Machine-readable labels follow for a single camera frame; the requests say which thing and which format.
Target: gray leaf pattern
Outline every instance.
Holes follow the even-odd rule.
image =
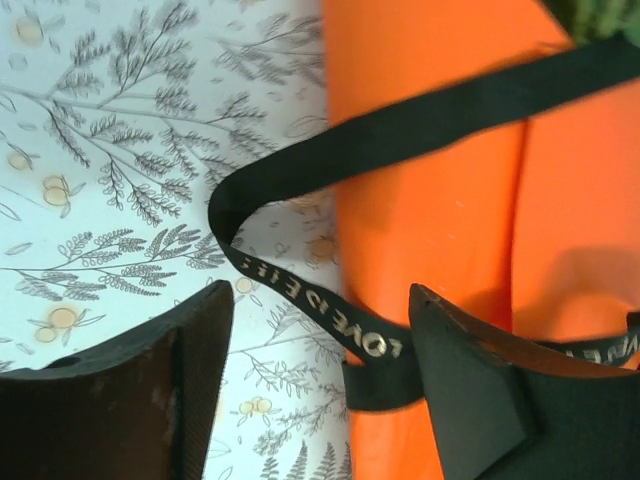
[[[206,222],[227,175],[326,128],[319,3],[0,7],[0,371],[42,367],[226,279],[236,327],[206,478],[350,480],[344,352],[233,269]],[[278,202],[233,246],[335,289],[332,207],[330,192]]]

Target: black fabric strap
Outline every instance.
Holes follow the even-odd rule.
[[[209,202],[211,231],[236,269],[311,317],[365,362],[360,371],[374,364],[394,368],[396,362],[391,360],[413,356],[409,329],[231,247],[243,222],[267,203],[436,151],[473,133],[540,114],[639,76],[640,48],[617,34],[383,107],[226,177]]]

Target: orange fabric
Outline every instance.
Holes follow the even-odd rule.
[[[488,70],[571,47],[564,32],[535,0],[324,0],[324,16],[331,124]],[[638,87],[629,88],[636,89],[634,98],[638,98]],[[631,186],[638,186],[634,180],[637,175],[622,183],[624,193],[612,190],[617,174],[627,171],[632,157],[616,167],[615,173],[605,175],[597,187],[588,184],[598,169],[610,164],[606,152],[617,155],[617,148],[628,146],[633,127],[637,131],[640,126],[638,113],[629,106],[618,114],[620,121],[628,120],[629,129],[616,145],[609,145],[605,132],[616,128],[618,120],[583,146],[580,137],[596,123],[601,127],[609,117],[602,116],[582,129],[566,127],[566,122],[580,123],[576,120],[585,114],[593,115],[594,109],[607,115],[617,112],[617,106],[604,102],[605,107],[585,104],[581,113],[567,109],[566,117],[558,113],[495,128],[435,154],[338,185],[337,230],[343,281],[350,299],[408,324],[409,286],[418,282],[494,325],[511,329],[515,310],[517,325],[513,328],[517,333],[564,339],[565,327],[542,326],[547,307],[534,306],[548,293],[542,285],[549,284],[549,275],[553,275],[549,269],[559,253],[569,247],[588,249],[594,245],[584,205],[597,210],[597,221],[602,224],[598,248],[624,244],[640,254],[634,236],[640,234],[640,227],[633,230],[628,223],[618,222],[613,226],[619,232],[615,240],[604,228],[612,227],[607,223],[607,212],[633,208],[629,202],[635,200]],[[557,148],[558,135],[563,137],[561,149]],[[560,152],[564,155],[561,178],[549,184],[549,172],[557,171]],[[640,152],[636,148],[633,153],[637,161]],[[566,182],[573,181],[567,175],[589,162],[593,168],[581,171],[576,183],[567,186]],[[519,189],[521,177],[526,180],[524,189]],[[550,185],[553,193],[544,193]],[[589,189],[605,198],[626,196],[598,203],[601,198],[585,200]],[[542,198],[542,207],[537,206],[538,198]],[[561,217],[554,216],[557,201],[565,203]],[[638,208],[633,211],[640,214]],[[549,234],[565,225],[563,222],[577,219],[575,228]],[[583,240],[576,243],[576,235],[582,235]],[[538,250],[541,243],[546,246]],[[592,265],[592,270],[601,269],[605,257]],[[640,261],[635,254],[632,257],[634,262]],[[584,274],[589,276],[590,272],[585,267]],[[599,302],[594,298],[589,301]],[[629,302],[601,303],[603,312],[609,309],[603,313],[607,319],[611,310],[622,312],[629,307]],[[584,310],[576,304],[567,315],[583,314]],[[590,323],[591,316],[585,321]],[[622,323],[614,323],[603,321],[591,330],[576,322],[570,327],[579,336],[617,333]],[[425,402],[383,414],[352,413],[351,442],[355,480],[443,478]]]

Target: white patterned background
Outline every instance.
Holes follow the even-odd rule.
[[[0,0],[0,371],[227,279],[206,479],[351,478],[341,349],[206,222],[221,178],[326,128],[320,20],[316,0]],[[328,192],[271,205],[236,246],[336,289],[331,211]]]

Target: wallpaper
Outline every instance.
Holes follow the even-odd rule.
[[[227,279],[206,479],[351,478],[340,348],[206,223],[222,178],[326,128],[322,49],[316,0],[0,0],[0,370]],[[335,290],[331,212],[330,192],[269,205],[235,244]]]

